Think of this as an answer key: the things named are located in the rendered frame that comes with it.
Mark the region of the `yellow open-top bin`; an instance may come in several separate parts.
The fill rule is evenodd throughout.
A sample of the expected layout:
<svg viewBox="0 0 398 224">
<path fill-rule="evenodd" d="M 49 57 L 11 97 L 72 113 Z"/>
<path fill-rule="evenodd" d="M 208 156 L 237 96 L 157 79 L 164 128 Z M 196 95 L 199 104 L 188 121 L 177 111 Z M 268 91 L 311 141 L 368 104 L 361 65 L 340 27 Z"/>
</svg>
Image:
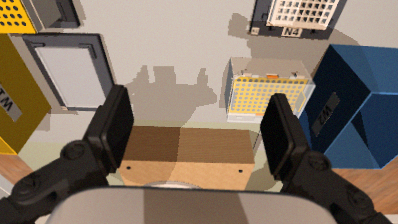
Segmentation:
<svg viewBox="0 0 398 224">
<path fill-rule="evenodd" d="M 7 33 L 0 33 L 0 154 L 15 154 L 51 106 Z"/>
</svg>

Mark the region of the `grey flat mat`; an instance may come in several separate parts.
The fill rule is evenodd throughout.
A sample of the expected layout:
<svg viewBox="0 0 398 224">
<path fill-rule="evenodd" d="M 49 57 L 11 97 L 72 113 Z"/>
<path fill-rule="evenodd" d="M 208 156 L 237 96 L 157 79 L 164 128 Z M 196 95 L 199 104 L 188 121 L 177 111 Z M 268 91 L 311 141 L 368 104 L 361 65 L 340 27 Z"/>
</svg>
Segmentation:
<svg viewBox="0 0 398 224">
<path fill-rule="evenodd" d="M 227 122 L 230 57 L 301 60 L 312 79 L 330 44 L 398 48 L 398 0 L 347 0 L 328 40 L 251 35 L 256 0 L 72 0 L 100 34 L 134 119 Z M 96 111 L 62 110 L 21 35 L 7 33 L 51 108 L 27 142 L 82 140 Z"/>
</svg>

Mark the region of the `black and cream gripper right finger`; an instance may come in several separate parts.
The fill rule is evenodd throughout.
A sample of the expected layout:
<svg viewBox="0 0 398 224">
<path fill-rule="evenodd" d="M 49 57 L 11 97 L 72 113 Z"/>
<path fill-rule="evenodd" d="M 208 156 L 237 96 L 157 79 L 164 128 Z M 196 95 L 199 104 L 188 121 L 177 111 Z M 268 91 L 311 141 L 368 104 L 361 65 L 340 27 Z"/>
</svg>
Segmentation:
<svg viewBox="0 0 398 224">
<path fill-rule="evenodd" d="M 260 131 L 270 174 L 284 184 L 280 192 L 321 204 L 337 224 L 393 224 L 365 192 L 331 170 L 324 154 L 311 151 L 284 93 L 271 95 Z"/>
</svg>

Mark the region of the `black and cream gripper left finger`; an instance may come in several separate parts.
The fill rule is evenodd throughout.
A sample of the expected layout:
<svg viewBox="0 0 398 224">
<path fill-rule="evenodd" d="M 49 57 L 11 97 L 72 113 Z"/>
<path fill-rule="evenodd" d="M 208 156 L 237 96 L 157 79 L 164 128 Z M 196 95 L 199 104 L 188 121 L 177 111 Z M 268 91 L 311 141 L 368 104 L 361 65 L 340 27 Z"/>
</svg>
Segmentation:
<svg viewBox="0 0 398 224">
<path fill-rule="evenodd" d="M 67 143 L 60 157 L 20 179 L 0 199 L 0 224 L 35 224 L 76 191 L 109 185 L 120 168 L 134 124 L 128 90 L 114 84 L 82 140 Z"/>
</svg>

